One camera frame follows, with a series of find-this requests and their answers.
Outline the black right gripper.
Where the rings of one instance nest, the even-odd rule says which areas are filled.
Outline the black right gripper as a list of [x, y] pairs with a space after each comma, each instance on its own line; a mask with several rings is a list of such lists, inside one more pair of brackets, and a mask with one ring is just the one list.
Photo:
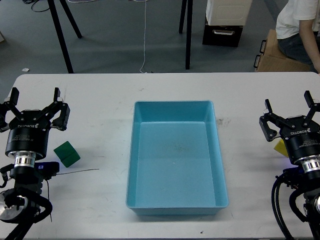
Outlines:
[[304, 99], [309, 107], [306, 116], [284, 119], [273, 113], [270, 101], [266, 99], [265, 111], [259, 117], [259, 125], [267, 142], [273, 141], [278, 134], [270, 128], [269, 123], [281, 129], [281, 138], [293, 165], [299, 165], [303, 158], [320, 154], [320, 125], [312, 120], [315, 113], [320, 111], [320, 104], [314, 102], [309, 90], [305, 91]]

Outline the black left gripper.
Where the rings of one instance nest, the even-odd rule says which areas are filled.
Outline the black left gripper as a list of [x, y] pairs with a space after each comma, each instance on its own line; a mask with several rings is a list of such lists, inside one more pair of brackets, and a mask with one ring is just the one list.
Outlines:
[[[60, 89], [54, 89], [53, 102], [42, 110], [24, 110], [20, 112], [16, 105], [19, 90], [13, 87], [9, 98], [0, 104], [0, 132], [10, 129], [5, 155], [12, 157], [18, 152], [35, 153], [36, 160], [47, 155], [49, 130], [65, 131], [70, 115], [70, 107], [60, 97]], [[8, 124], [6, 114], [11, 111], [15, 117]]]

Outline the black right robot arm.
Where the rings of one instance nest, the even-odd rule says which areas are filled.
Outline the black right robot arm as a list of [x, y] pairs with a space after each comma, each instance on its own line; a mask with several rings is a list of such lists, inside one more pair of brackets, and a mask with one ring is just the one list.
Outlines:
[[266, 140], [281, 138], [293, 165], [276, 176], [271, 190], [273, 214], [287, 240], [294, 237], [281, 213], [279, 192], [282, 184], [293, 190], [288, 199], [292, 212], [301, 222], [308, 223], [315, 240], [320, 238], [320, 125], [313, 121], [320, 105], [314, 102], [308, 90], [304, 98], [309, 107], [307, 115], [283, 118], [273, 113], [270, 101], [266, 99], [266, 112], [259, 118]]

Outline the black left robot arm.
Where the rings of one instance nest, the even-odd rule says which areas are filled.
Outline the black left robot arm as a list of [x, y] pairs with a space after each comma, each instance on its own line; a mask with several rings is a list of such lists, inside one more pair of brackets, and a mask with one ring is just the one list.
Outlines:
[[19, 98], [17, 88], [0, 105], [0, 131], [8, 131], [5, 155], [14, 163], [0, 169], [2, 189], [10, 179], [14, 187], [0, 193], [0, 220], [15, 224], [6, 237], [22, 240], [33, 224], [44, 220], [53, 210], [48, 198], [43, 197], [42, 182], [48, 181], [59, 170], [58, 162], [43, 162], [47, 155], [50, 129], [65, 131], [70, 108], [55, 88], [53, 102], [44, 109], [23, 110], [16, 108]]

